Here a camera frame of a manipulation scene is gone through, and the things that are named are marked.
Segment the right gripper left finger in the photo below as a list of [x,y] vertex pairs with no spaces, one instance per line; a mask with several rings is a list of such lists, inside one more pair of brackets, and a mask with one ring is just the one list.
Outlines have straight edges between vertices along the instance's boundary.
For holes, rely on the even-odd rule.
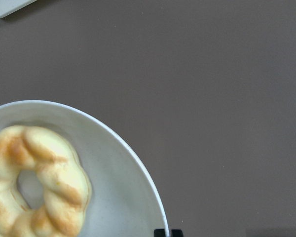
[[155,229],[154,237],[166,237],[165,229]]

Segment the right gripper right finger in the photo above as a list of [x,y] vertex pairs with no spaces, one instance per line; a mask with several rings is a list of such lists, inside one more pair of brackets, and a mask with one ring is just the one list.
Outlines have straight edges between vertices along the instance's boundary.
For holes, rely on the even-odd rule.
[[183,237],[183,232],[181,229],[172,229],[171,237]]

